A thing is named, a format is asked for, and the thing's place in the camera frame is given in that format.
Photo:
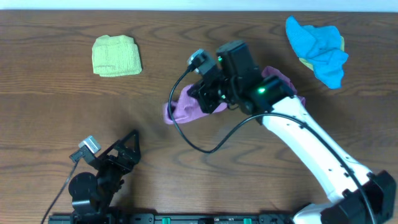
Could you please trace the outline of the purple microfibre cloth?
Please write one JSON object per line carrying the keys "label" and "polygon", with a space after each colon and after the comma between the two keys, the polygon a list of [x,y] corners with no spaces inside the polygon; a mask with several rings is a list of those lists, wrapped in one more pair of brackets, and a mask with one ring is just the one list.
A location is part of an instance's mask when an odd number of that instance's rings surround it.
{"label": "purple microfibre cloth", "polygon": [[[290,78],[281,73],[278,69],[267,66],[262,71],[262,77],[267,78],[269,76],[277,76],[279,77],[287,86],[293,91],[295,95],[298,96],[298,91],[294,87]],[[177,101],[171,101],[171,112],[174,116],[175,121],[178,124],[189,123],[196,119],[200,119],[202,117],[208,116],[208,113],[203,113],[200,109],[200,105],[198,101],[191,96],[188,95],[187,91],[191,89],[193,84],[185,86],[178,98]],[[298,96],[300,102],[305,105],[305,98],[303,96]]]}

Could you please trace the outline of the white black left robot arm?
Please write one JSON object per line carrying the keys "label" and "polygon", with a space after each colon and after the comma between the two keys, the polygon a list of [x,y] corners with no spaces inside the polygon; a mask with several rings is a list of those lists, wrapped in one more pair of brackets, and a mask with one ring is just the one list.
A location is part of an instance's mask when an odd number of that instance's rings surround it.
{"label": "white black left robot arm", "polygon": [[68,191],[72,196],[72,223],[127,223],[128,219],[117,208],[111,207],[116,192],[124,184],[123,176],[132,172],[141,159],[139,132],[131,131],[114,142],[99,156],[101,146],[93,136],[78,145],[70,159],[84,160],[97,174],[82,172],[74,176]]}

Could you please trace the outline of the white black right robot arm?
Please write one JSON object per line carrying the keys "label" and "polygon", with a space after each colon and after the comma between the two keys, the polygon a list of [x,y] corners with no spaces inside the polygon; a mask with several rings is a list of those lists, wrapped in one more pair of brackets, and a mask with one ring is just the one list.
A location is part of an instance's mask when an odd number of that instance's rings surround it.
{"label": "white black right robot arm", "polygon": [[289,223],[385,223],[392,218],[396,182],[385,171],[374,174],[346,153],[310,116],[287,81],[262,72],[245,42],[222,45],[212,57],[197,50],[188,66],[201,76],[188,91],[202,112],[236,105],[277,135],[307,166],[328,202],[311,203]]}

